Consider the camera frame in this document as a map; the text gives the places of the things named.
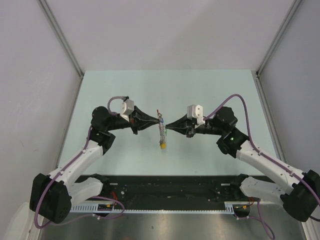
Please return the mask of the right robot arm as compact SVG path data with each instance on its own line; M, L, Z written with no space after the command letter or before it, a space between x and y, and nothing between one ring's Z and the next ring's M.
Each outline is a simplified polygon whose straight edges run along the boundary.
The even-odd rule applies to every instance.
M251 165L271 180L240 174L230 188L235 200L263 199L282 206L292 218L306 222L319 206L319 174L313 170L304 172L262 152L251 143L248 135L237 129L237 122L230 107L223 106L212 118L205 119L202 106L190 105L185 116L165 127L188 138L196 134L218 135L216 144L223 154Z

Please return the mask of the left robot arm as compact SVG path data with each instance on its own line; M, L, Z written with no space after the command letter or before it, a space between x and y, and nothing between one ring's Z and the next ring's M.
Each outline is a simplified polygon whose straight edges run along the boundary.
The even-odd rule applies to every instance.
M159 123L158 118L144 113L135 105L126 106L124 112L117 114L110 114L104 106L96 107L84 146L64 165L34 178L29 208L34 212L35 226L42 229L38 216L46 218L49 223L60 224L72 207L93 197L107 199L111 188L105 177L95 173L85 181L76 182L77 179L111 148L116 139L112 131L131 129L136 135Z

